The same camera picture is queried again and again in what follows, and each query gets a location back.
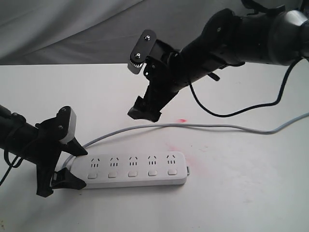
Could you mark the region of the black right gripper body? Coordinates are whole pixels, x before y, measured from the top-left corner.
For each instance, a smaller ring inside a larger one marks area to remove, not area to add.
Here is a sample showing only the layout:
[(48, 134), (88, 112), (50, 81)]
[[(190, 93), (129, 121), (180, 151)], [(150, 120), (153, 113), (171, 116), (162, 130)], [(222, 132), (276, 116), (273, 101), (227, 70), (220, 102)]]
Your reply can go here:
[(142, 50), (146, 64), (144, 76), (149, 81), (142, 97), (143, 114), (159, 114), (161, 110), (178, 94), (174, 62), (179, 62), (179, 49), (155, 39), (143, 40)]

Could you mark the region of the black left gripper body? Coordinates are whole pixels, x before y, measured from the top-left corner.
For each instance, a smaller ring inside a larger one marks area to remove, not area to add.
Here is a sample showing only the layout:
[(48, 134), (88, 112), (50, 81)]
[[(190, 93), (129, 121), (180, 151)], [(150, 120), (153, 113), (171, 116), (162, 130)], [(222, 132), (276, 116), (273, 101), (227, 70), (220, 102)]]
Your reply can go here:
[(57, 117), (35, 124), (38, 129), (37, 142), (37, 192), (41, 197), (53, 194), (52, 179), (61, 154), (59, 120)]

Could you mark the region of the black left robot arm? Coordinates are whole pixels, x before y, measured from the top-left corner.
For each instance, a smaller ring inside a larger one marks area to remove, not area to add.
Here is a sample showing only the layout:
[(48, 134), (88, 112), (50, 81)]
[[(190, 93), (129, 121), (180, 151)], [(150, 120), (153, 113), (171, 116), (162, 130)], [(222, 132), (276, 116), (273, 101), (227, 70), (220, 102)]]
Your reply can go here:
[(55, 189), (85, 188), (85, 181), (73, 175), (68, 168), (56, 171), (62, 152), (75, 157), (87, 151), (75, 138), (76, 114), (70, 106), (62, 107), (55, 117), (34, 126), (26, 119), (0, 108), (0, 147), (8, 167), (17, 168), (26, 160), (36, 166), (36, 194), (48, 197)]

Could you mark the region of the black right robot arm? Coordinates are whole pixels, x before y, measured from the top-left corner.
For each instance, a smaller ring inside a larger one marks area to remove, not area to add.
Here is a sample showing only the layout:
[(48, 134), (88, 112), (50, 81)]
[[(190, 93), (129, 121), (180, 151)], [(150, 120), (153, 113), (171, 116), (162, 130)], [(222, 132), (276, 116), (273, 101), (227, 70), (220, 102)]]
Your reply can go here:
[(270, 106), (281, 101), (292, 69), (309, 57), (309, 19), (283, 5), (266, 8), (253, 0), (242, 4), (253, 12), (238, 16), (230, 9), (218, 11), (201, 34), (180, 50), (158, 39), (150, 29), (142, 32), (128, 68), (134, 74), (143, 72), (149, 84), (128, 111), (132, 119), (157, 122), (161, 110), (181, 89), (204, 76), (218, 81), (216, 70), (245, 63), (287, 67), (277, 99)]

